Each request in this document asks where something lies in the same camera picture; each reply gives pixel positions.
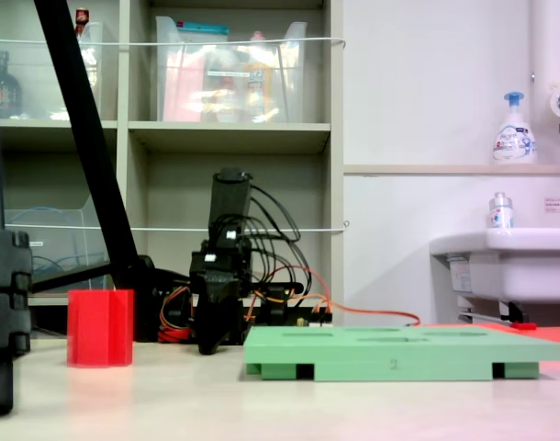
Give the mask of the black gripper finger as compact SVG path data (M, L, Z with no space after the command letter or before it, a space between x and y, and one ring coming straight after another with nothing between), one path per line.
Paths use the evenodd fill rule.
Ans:
M242 345L240 281L194 278L191 290L198 295L193 329L199 353L213 355L222 344Z

